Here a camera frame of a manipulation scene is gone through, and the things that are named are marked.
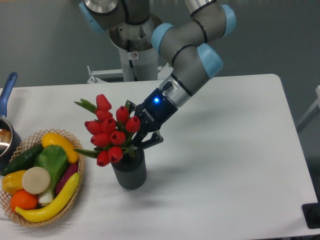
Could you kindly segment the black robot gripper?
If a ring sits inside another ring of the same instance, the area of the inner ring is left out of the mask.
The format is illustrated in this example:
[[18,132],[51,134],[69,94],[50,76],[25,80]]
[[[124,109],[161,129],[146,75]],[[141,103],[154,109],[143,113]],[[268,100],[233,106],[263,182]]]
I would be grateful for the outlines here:
[[[141,104],[127,100],[124,107],[128,118],[137,116],[140,119],[140,130],[133,137],[130,150],[145,150],[162,143],[164,138],[159,129],[178,110],[160,88],[156,88]],[[151,137],[144,141],[150,132],[153,132]]]

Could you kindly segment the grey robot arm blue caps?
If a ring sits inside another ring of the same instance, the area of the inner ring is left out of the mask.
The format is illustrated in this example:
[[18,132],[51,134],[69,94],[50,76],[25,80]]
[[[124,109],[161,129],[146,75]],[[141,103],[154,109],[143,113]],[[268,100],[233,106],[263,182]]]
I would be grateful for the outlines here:
[[175,27],[150,11],[147,0],[83,0],[79,9],[96,32],[109,32],[117,47],[126,82],[156,80],[158,58],[172,67],[169,76],[141,104],[129,104],[141,127],[131,149],[163,141],[160,128],[223,67],[209,42],[230,34],[234,11],[215,0],[187,0],[191,20]]

